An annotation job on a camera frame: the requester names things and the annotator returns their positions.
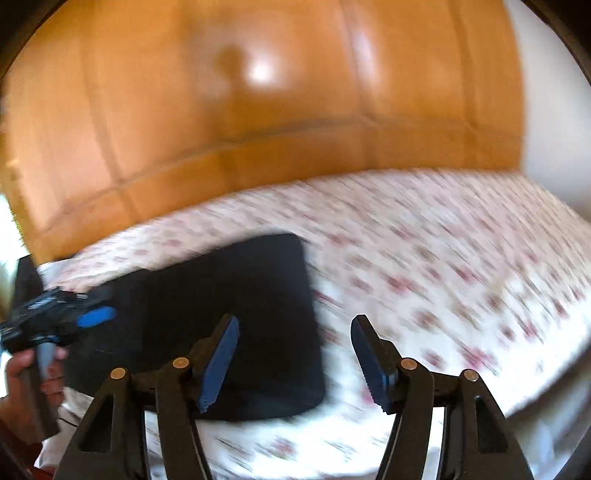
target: human hand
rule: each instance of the human hand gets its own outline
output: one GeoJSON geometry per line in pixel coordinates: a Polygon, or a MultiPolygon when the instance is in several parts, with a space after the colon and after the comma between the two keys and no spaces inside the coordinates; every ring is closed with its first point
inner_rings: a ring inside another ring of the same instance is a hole
{"type": "MultiPolygon", "coordinates": [[[[57,409],[64,401],[63,361],[68,351],[57,347],[54,361],[47,369],[47,379],[41,384],[52,408],[57,409]]],[[[6,383],[8,396],[0,401],[0,420],[25,443],[34,443],[34,426],[24,394],[24,385],[19,374],[33,364],[35,352],[32,349],[15,353],[6,364],[6,383]]]]}

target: wooden panel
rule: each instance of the wooden panel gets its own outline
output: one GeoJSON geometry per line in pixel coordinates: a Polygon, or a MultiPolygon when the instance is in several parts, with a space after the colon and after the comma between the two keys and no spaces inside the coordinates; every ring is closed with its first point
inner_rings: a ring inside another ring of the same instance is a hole
{"type": "Polygon", "coordinates": [[[54,172],[44,162],[37,137],[39,90],[35,73],[41,63],[39,43],[32,41],[9,71],[5,98],[7,163],[26,199],[36,231],[50,225],[63,202],[61,188],[56,185],[54,172]]]}
{"type": "Polygon", "coordinates": [[[136,180],[125,193],[148,220],[232,191],[220,155],[208,153],[136,180]]]}
{"type": "Polygon", "coordinates": [[[346,5],[371,114],[465,119],[460,50],[447,0],[346,5]]]}
{"type": "Polygon", "coordinates": [[[467,130],[445,125],[380,125],[372,142],[378,168],[469,168],[467,130]]]}
{"type": "Polygon", "coordinates": [[[97,1],[90,35],[96,102],[123,178],[214,138],[191,73],[181,0],[97,1]]]}
{"type": "Polygon", "coordinates": [[[40,239],[53,258],[64,258],[131,224],[120,195],[109,192],[64,215],[40,239]]]}
{"type": "Polygon", "coordinates": [[[493,132],[475,135],[476,168],[482,170],[512,170],[519,167],[522,139],[493,132]]]}
{"type": "Polygon", "coordinates": [[[201,0],[194,54],[225,137],[358,111],[338,0],[201,0]]]}
{"type": "Polygon", "coordinates": [[[370,167],[357,125],[272,135],[239,145],[229,157],[239,189],[370,167]]]}
{"type": "Polygon", "coordinates": [[[43,49],[36,88],[38,135],[47,168],[56,172],[64,207],[112,187],[93,123],[83,72],[80,34],[87,25],[88,2],[69,0],[37,31],[43,49]]]}
{"type": "Polygon", "coordinates": [[[452,0],[466,35],[474,121],[520,137],[524,129],[521,63],[502,0],[452,0]]]}

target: mattress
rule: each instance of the mattress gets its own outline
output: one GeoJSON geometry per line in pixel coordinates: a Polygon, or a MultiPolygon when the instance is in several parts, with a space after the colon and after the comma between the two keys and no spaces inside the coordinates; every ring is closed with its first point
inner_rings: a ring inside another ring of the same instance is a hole
{"type": "MultiPolygon", "coordinates": [[[[198,422],[219,477],[377,470],[394,417],[373,405],[351,347],[359,313],[433,371],[478,370],[505,414],[536,398],[591,338],[591,226],[519,174],[380,171],[248,190],[87,247],[52,270],[49,286],[85,291],[276,231],[306,245],[328,395],[288,419],[198,422]]],[[[89,401],[67,392],[79,416],[89,401]]],[[[441,421],[437,412],[426,477],[441,421]]],[[[147,438],[152,474],[164,478],[149,413],[147,438]]]]}

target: black pad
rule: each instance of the black pad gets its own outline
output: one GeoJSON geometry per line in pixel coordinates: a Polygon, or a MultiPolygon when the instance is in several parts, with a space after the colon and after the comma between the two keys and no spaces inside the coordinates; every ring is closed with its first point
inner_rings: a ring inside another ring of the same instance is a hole
{"type": "Polygon", "coordinates": [[[115,367],[158,369],[232,313],[240,340],[217,402],[202,418],[259,420],[315,407],[325,386],[303,255],[295,235],[267,235],[108,282],[117,317],[72,344],[67,384],[94,395],[115,367]]]}

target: wooden headboard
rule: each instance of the wooden headboard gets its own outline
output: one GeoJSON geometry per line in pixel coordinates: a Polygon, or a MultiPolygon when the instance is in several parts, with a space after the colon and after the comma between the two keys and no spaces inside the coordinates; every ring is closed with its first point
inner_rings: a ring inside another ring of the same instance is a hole
{"type": "Polygon", "coordinates": [[[524,130],[502,0],[69,0],[3,96],[38,262],[264,184],[517,168],[524,130]]]}

